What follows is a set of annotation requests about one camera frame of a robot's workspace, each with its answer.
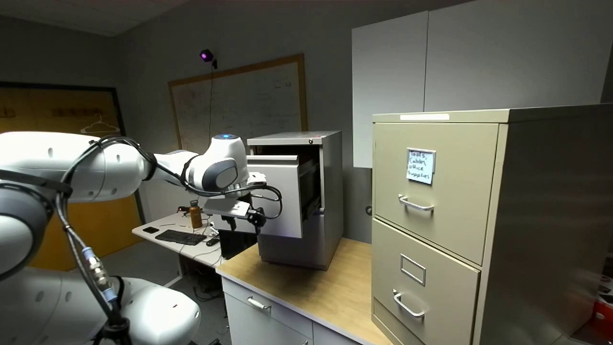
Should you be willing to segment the grey cabinet open drawer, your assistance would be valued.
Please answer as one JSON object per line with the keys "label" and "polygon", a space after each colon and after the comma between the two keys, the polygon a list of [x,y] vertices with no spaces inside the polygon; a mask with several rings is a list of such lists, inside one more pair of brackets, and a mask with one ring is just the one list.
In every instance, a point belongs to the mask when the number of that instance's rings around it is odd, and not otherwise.
{"label": "grey cabinet open drawer", "polygon": [[[294,155],[248,155],[252,201],[262,207],[265,225],[260,234],[302,238],[305,221],[320,208],[320,164]],[[245,219],[211,215],[217,230],[254,233]]]}

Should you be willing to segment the grey cabinet closed drawer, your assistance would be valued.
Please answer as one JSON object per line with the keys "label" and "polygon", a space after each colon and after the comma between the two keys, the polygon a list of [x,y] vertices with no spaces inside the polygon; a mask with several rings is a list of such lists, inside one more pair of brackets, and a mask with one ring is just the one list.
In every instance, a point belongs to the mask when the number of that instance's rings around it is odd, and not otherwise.
{"label": "grey cabinet closed drawer", "polygon": [[315,214],[308,218],[304,223],[302,238],[259,234],[261,259],[272,264],[326,268],[324,223],[324,215]]}

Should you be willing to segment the grey metal file cabinet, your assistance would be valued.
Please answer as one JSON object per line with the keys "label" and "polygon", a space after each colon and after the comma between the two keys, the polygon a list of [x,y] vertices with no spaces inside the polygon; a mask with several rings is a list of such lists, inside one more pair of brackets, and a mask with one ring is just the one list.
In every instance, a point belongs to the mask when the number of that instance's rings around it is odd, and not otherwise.
{"label": "grey metal file cabinet", "polygon": [[343,136],[341,131],[284,132],[248,139],[249,155],[294,155],[320,164],[320,208],[324,215],[326,268],[343,236]]}

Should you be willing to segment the white counter drawer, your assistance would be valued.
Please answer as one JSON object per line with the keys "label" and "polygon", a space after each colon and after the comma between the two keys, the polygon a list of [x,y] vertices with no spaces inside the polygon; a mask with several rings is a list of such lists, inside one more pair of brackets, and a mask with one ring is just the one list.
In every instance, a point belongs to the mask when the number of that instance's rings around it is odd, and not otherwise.
{"label": "white counter drawer", "polygon": [[[313,345],[313,322],[230,279],[222,278],[233,345]],[[260,310],[247,298],[270,304]]]}

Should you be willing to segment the beige drawer with paper note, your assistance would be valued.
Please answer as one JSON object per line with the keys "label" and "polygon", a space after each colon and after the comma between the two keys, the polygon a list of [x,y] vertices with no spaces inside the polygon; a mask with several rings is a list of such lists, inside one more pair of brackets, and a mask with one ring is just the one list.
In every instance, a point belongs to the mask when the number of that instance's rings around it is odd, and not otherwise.
{"label": "beige drawer with paper note", "polygon": [[[376,124],[375,214],[481,264],[498,139],[497,124]],[[432,185],[407,180],[408,147],[436,151]],[[399,194],[435,210],[405,207]]]}

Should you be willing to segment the beige metal file cabinet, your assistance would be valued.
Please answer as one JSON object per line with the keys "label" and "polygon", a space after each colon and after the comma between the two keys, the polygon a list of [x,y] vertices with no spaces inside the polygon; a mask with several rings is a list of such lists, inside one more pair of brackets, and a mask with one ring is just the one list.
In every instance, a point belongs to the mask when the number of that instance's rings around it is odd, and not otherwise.
{"label": "beige metal file cabinet", "polygon": [[613,104],[442,111],[499,125],[481,264],[379,218],[480,272],[471,345],[553,345],[593,313],[613,239]]}

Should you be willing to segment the black monitor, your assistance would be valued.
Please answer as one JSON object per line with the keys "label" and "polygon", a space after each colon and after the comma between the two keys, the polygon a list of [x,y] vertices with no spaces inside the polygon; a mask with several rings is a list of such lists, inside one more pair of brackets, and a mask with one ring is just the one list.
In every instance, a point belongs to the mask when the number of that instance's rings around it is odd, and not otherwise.
{"label": "black monitor", "polygon": [[230,230],[219,230],[219,244],[221,256],[229,260],[245,249],[250,248],[258,242],[258,236],[254,233],[243,233]]}

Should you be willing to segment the black keyboard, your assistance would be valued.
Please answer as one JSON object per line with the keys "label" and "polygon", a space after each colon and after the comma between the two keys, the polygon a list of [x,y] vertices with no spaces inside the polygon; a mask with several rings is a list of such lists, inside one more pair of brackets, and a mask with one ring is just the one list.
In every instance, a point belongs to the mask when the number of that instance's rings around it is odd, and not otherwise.
{"label": "black keyboard", "polygon": [[205,241],[207,236],[198,233],[186,233],[177,230],[164,230],[155,239],[160,241],[174,242],[181,245],[198,245]]}

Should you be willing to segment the white desk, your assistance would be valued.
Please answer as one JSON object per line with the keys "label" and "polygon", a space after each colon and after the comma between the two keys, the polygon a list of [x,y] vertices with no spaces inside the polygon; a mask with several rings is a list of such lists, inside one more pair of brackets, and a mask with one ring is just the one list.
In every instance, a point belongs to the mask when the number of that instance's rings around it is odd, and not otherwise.
{"label": "white desk", "polygon": [[[184,265],[182,264],[183,258],[192,260],[194,262],[197,262],[198,264],[213,269],[216,269],[224,262],[224,258],[221,256],[220,244],[214,247],[206,246],[206,240],[210,240],[216,234],[215,229],[212,228],[212,219],[210,218],[210,216],[204,215],[202,221],[203,227],[201,229],[193,229],[190,214],[185,215],[182,212],[177,212],[164,218],[151,221],[150,223],[140,225],[135,229],[132,229],[133,235],[136,235],[153,244],[160,245],[160,247],[163,247],[165,249],[173,251],[173,253],[176,253],[178,276],[165,284],[167,288],[170,288],[171,286],[173,286],[173,284],[176,284],[182,278],[184,278]],[[154,234],[148,234],[142,231],[142,229],[149,226],[155,227],[159,229],[159,231]],[[198,245],[181,245],[174,242],[156,240],[155,237],[158,234],[162,233],[164,230],[177,230],[186,233],[205,234],[206,240],[202,241]]]}

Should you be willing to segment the wood framed whiteboard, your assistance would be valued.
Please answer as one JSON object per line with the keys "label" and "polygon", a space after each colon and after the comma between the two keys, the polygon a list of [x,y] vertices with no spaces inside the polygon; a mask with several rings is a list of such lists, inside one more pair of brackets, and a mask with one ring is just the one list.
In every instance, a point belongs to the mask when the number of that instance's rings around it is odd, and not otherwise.
{"label": "wood framed whiteboard", "polygon": [[215,135],[247,140],[308,129],[303,53],[167,85],[182,150],[204,153]]}

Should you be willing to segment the handwritten paper note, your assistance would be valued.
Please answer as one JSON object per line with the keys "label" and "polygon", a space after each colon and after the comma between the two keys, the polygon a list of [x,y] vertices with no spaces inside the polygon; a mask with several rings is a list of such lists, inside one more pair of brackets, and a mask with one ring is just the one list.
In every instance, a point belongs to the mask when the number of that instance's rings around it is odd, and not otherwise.
{"label": "handwritten paper note", "polygon": [[408,181],[432,185],[435,171],[435,150],[407,148],[406,178]]}

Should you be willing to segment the red box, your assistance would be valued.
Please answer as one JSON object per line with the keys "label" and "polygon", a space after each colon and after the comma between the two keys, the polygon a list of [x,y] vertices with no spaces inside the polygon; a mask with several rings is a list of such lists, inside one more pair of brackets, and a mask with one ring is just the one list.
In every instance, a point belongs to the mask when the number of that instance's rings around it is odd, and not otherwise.
{"label": "red box", "polygon": [[590,323],[599,335],[613,345],[613,295],[599,295]]}

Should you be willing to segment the beige drawer with label frame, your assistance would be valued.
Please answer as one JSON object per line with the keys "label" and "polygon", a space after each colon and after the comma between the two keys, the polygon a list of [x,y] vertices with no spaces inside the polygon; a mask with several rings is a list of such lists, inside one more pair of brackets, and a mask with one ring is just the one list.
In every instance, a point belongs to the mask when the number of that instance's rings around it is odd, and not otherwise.
{"label": "beige drawer with label frame", "polygon": [[[397,345],[471,345],[480,272],[381,221],[372,222],[373,320]],[[405,313],[392,289],[423,319]]]}

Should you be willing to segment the yellow board with black frame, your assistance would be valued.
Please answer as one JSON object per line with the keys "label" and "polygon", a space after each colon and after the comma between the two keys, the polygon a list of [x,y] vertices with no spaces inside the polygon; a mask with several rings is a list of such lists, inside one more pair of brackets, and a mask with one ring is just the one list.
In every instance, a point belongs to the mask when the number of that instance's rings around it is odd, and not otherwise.
{"label": "yellow board with black frame", "polygon": [[[124,133],[116,97],[110,88],[75,89],[50,85],[0,86],[0,133],[52,131],[93,136]],[[68,220],[98,257],[136,243],[132,229],[142,224],[137,195],[114,201],[70,204]]]}

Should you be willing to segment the white wall cabinet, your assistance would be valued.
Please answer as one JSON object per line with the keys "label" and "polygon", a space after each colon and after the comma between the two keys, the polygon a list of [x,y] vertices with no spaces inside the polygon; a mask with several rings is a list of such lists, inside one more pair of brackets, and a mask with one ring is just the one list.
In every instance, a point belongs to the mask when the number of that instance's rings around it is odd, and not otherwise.
{"label": "white wall cabinet", "polygon": [[474,0],[351,31],[353,165],[372,116],[601,102],[613,0]]}

